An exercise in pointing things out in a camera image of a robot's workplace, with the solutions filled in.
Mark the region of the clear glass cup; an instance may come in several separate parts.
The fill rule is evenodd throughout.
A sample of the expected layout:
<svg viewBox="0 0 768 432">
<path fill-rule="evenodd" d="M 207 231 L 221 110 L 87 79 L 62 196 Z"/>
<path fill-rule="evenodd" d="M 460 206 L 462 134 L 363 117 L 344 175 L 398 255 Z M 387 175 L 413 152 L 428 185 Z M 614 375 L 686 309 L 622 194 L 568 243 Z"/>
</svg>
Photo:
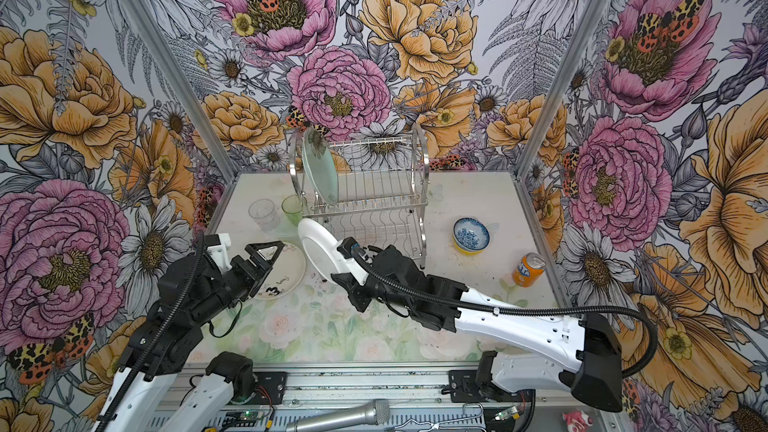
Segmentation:
<svg viewBox="0 0 768 432">
<path fill-rule="evenodd" d="M 270 199 L 258 199 L 251 203 L 248 214 L 264 232 L 271 232 L 280 225 L 277 208 Z"/>
</svg>

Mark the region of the blue white porcelain bowl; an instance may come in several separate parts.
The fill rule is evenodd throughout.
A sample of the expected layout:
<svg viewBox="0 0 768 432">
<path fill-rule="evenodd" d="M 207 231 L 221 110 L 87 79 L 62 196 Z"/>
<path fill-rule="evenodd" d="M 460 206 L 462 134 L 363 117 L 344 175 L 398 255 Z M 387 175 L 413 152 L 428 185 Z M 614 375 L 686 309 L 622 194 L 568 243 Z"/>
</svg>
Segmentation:
<svg viewBox="0 0 768 432">
<path fill-rule="evenodd" d="M 491 239 L 486 226 L 473 217 L 459 218 L 453 225 L 452 236 L 453 242 L 473 249 L 488 247 Z"/>
</svg>

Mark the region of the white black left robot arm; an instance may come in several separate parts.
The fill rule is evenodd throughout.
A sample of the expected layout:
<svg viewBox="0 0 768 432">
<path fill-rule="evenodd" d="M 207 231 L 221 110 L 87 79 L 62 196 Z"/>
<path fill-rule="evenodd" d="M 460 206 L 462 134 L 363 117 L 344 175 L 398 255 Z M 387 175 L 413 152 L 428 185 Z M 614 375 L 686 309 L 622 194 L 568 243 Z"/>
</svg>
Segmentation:
<svg viewBox="0 0 768 432">
<path fill-rule="evenodd" d="M 130 336 L 97 431 L 142 431 L 161 399 L 220 313 L 242 310 L 254 298 L 285 247 L 282 241 L 247 245 L 245 257 L 227 256 L 226 234 L 203 236 L 196 249 L 168 266 L 159 297 Z"/>
</svg>

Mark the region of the cream white plate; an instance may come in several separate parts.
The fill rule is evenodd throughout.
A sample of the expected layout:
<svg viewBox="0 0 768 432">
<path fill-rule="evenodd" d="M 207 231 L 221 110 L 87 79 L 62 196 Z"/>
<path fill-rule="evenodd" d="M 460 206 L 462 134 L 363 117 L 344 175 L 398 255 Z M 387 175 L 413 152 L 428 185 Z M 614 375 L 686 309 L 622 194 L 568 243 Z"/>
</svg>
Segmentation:
<svg viewBox="0 0 768 432">
<path fill-rule="evenodd" d="M 306 270 L 307 259 L 303 250 L 291 242 L 285 242 L 273 270 L 267 276 L 255 298 L 268 301 L 286 295 L 301 283 Z"/>
</svg>

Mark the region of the yellow plastic bowl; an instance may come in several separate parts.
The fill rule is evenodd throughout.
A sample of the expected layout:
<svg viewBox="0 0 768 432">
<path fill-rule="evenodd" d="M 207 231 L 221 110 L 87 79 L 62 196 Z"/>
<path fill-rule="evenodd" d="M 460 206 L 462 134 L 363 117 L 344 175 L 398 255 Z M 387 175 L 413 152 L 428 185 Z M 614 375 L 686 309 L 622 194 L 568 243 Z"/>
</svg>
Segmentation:
<svg viewBox="0 0 768 432">
<path fill-rule="evenodd" d="M 462 246 L 462 244 L 456 243 L 456 242 L 454 242 L 454 247 L 457 249 L 458 252 L 464 255 L 469 255 L 469 256 L 477 255 L 479 253 L 484 252 L 487 249 L 487 246 L 479 249 L 465 248 Z"/>
</svg>

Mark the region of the chrome wire dish rack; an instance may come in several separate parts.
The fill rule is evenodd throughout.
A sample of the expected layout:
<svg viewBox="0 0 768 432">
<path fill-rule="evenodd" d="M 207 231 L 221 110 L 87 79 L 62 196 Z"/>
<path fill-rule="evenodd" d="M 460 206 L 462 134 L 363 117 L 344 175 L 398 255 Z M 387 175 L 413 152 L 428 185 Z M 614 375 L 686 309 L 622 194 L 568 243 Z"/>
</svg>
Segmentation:
<svg viewBox="0 0 768 432">
<path fill-rule="evenodd" d="M 289 139 L 289 172 L 296 195 L 306 200 L 304 216 L 338 239 L 352 236 L 363 245 L 393 245 L 423 268 L 430 158 L 422 129 L 414 126 L 405 132 L 370 132 L 349 141 L 328 141 L 338 173 L 335 205 L 322 200 L 304 171 L 305 131 Z"/>
</svg>

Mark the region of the white watermelon pattern plate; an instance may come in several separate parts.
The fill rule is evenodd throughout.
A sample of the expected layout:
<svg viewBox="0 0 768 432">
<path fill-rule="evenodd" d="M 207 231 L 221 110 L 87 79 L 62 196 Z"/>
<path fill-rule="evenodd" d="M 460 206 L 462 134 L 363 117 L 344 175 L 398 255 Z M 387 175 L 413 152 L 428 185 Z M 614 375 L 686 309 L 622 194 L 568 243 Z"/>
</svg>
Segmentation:
<svg viewBox="0 0 768 432">
<path fill-rule="evenodd" d="M 365 284 L 368 273 L 353 258 L 345 258 L 338 251 L 341 241 L 320 223 L 303 218 L 298 225 L 298 236 L 309 262 L 325 280 L 334 281 L 336 275 L 350 274 L 357 284 Z"/>
</svg>

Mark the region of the green glass jar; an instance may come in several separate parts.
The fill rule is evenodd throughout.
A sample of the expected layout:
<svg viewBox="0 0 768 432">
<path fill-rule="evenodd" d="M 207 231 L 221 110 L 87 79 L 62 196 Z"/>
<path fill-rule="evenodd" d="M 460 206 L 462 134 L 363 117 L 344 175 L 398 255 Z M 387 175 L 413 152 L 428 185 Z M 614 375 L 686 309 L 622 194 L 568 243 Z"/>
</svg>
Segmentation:
<svg viewBox="0 0 768 432">
<path fill-rule="evenodd" d="M 306 200 L 301 195 L 290 195 L 283 199 L 281 208 L 288 221 L 297 227 L 304 218 Z"/>
</svg>

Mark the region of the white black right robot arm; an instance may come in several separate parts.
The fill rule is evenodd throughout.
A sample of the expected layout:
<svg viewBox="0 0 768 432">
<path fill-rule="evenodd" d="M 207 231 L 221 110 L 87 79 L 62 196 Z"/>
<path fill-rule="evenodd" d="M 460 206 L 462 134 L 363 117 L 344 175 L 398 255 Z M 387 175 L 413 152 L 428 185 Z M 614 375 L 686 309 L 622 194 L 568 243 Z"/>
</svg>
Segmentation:
<svg viewBox="0 0 768 432">
<path fill-rule="evenodd" d="M 490 397 L 564 388 L 592 408 L 621 411 L 621 347 L 602 314 L 515 307 L 461 282 L 426 275 L 393 246 L 369 255 L 347 239 L 329 256 L 329 280 L 359 312 L 377 301 L 426 329 L 484 336 L 534 354 L 524 365 L 501 352 L 484 353 L 476 379 Z"/>
</svg>

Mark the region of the pale green plate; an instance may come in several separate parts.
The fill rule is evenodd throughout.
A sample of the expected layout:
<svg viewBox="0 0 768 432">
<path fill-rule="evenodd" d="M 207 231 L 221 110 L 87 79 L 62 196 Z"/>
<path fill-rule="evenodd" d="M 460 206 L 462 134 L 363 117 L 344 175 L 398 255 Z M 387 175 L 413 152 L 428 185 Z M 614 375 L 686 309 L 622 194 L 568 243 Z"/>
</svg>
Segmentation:
<svg viewBox="0 0 768 432">
<path fill-rule="evenodd" d="M 335 205 L 339 192 L 338 173 L 329 143 L 316 128 L 309 128 L 303 134 L 302 161 L 317 194 L 326 204 Z"/>
</svg>

